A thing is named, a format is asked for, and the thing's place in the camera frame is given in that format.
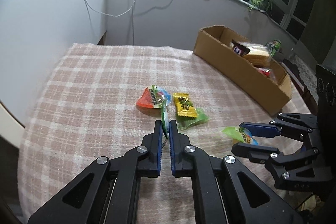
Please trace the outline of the green blue jelly packet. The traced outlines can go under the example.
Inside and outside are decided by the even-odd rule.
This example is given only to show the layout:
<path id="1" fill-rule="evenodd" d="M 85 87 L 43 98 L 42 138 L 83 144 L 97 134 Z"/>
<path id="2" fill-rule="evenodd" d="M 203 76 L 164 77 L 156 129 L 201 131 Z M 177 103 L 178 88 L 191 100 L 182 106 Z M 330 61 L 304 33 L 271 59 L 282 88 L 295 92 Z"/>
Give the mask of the green blue jelly packet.
<path id="1" fill-rule="evenodd" d="M 253 138 L 251 132 L 240 126 L 225 127 L 222 133 L 233 139 L 233 143 L 241 142 L 246 144 L 258 145 L 258 142 Z"/>

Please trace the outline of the clear bag dried fruit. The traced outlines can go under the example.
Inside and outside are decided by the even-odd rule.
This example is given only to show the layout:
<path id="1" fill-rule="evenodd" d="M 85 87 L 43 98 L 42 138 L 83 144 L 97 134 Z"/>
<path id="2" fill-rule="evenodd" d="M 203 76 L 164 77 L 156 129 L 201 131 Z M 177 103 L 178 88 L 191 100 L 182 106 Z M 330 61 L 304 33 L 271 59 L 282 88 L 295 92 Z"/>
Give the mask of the clear bag dried fruit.
<path id="1" fill-rule="evenodd" d="M 272 81 L 276 82 L 276 76 L 273 72 L 272 69 L 269 69 L 269 68 L 258 68 L 256 67 L 256 69 L 262 74 L 264 75 L 265 77 L 271 79 Z"/>

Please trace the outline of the bagged sliced bread loaf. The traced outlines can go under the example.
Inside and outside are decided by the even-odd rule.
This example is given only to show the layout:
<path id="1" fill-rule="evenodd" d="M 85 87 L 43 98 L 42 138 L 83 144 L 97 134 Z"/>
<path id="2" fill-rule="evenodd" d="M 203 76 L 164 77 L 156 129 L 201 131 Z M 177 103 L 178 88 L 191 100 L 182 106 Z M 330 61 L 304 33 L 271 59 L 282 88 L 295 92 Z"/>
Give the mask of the bagged sliced bread loaf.
<path id="1" fill-rule="evenodd" d="M 271 56 L 268 48 L 261 44 L 242 42 L 242 45 L 249 49 L 244 59 L 248 60 L 255 67 L 268 67 Z"/>

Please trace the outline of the green candy packet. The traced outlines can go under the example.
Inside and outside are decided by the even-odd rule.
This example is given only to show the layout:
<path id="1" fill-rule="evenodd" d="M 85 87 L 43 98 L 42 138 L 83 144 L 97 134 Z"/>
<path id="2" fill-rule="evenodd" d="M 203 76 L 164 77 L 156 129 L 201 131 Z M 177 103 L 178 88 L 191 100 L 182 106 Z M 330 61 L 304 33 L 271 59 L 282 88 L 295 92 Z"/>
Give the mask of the green candy packet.
<path id="1" fill-rule="evenodd" d="M 179 130 L 186 130 L 193 126 L 197 126 L 199 124 L 207 123 L 209 121 L 208 116 L 205 114 L 204 110 L 201 108 L 196 108 L 197 117 L 183 117 L 183 116 L 176 116 L 177 120 L 177 127 Z"/>

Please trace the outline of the yellow candy packet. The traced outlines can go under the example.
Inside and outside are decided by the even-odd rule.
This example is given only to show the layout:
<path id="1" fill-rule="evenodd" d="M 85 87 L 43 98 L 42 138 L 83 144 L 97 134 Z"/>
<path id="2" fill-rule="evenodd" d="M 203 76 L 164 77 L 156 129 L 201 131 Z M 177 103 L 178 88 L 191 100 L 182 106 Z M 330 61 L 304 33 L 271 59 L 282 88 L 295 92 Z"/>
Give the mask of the yellow candy packet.
<path id="1" fill-rule="evenodd" d="M 189 93 L 174 93 L 173 100 L 179 117 L 196 118 L 198 116 Z"/>

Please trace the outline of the large Snickers bar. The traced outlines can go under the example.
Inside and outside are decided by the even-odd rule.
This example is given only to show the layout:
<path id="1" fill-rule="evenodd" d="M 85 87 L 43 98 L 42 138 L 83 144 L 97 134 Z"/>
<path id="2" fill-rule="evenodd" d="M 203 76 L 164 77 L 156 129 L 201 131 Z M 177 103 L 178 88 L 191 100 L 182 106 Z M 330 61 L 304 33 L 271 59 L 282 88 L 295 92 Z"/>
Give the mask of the large Snickers bar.
<path id="1" fill-rule="evenodd" d="M 235 40 L 231 40 L 232 50 L 239 56 L 244 56 L 250 53 L 250 49 L 244 46 L 242 43 Z"/>

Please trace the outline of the red triangular snack packet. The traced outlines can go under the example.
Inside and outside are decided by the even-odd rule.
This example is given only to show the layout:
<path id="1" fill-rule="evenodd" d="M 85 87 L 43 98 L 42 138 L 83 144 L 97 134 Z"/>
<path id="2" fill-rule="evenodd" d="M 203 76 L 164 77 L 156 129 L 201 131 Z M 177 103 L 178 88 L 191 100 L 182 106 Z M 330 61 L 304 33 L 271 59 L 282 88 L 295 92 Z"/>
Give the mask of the red triangular snack packet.
<path id="1" fill-rule="evenodd" d="M 147 109 L 160 109 L 163 102 L 169 105 L 171 103 L 171 95 L 160 86 L 150 85 L 145 88 L 136 105 Z"/>

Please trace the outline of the white lace cloth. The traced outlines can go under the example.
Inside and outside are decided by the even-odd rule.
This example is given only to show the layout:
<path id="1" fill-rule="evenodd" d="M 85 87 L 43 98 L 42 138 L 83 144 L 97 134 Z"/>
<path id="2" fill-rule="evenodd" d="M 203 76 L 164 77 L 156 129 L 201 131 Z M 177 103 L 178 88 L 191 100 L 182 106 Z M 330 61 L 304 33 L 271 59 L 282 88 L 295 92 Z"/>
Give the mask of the white lace cloth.
<path id="1" fill-rule="evenodd" d="M 318 103 L 317 79 L 314 71 L 297 55 L 293 55 L 291 61 L 298 67 L 299 77 L 303 80 L 315 102 Z"/>

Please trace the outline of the green carton box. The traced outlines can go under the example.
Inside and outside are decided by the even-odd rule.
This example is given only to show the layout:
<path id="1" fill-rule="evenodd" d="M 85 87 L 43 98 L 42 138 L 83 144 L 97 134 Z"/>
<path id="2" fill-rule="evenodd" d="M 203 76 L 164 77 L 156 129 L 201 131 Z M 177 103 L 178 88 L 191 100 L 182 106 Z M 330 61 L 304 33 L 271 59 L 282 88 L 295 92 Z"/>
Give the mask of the green carton box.
<path id="1" fill-rule="evenodd" d="M 274 56 L 281 48 L 281 41 L 278 39 L 272 40 L 271 42 L 266 43 L 265 45 L 268 48 L 268 51 L 271 56 Z"/>

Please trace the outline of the pink plaid tablecloth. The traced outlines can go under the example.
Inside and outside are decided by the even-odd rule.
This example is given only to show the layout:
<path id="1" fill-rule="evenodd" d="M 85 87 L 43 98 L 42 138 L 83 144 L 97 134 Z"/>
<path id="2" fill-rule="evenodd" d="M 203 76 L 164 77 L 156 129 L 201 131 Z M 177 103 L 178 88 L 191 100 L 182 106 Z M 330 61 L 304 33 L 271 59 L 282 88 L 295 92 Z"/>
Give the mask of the pink plaid tablecloth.
<path id="1" fill-rule="evenodd" d="M 26 121 L 18 192 L 25 218 L 99 156 L 115 158 L 153 132 L 159 110 L 138 109 L 144 89 L 185 92 L 209 120 L 189 128 L 193 145 L 223 157 L 241 122 L 270 121 L 264 109 L 191 51 L 74 44 L 60 59 Z"/>

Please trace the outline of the brown cardboard box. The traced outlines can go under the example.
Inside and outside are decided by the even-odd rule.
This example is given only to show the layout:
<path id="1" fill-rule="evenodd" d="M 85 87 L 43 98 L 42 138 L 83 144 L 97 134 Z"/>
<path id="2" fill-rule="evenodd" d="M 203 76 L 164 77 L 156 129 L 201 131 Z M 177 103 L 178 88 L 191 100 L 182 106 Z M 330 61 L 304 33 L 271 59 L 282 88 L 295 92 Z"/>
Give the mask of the brown cardboard box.
<path id="1" fill-rule="evenodd" d="M 291 100 L 291 80 L 285 69 L 271 59 L 269 67 L 275 80 L 259 72 L 248 60 L 230 48 L 230 42 L 248 42 L 225 26 L 201 28 L 193 53 L 242 88 L 270 115 L 277 114 Z"/>

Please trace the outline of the white cabinet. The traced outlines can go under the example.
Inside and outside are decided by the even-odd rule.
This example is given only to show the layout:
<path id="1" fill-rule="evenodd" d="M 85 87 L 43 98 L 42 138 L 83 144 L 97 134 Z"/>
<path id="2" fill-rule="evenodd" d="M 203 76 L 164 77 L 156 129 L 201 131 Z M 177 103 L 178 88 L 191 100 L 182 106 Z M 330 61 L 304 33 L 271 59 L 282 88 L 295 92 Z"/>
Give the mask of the white cabinet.
<path id="1" fill-rule="evenodd" d="M 99 42 L 106 0 L 1 0 L 1 101 L 25 123 L 44 82 L 74 43 Z"/>

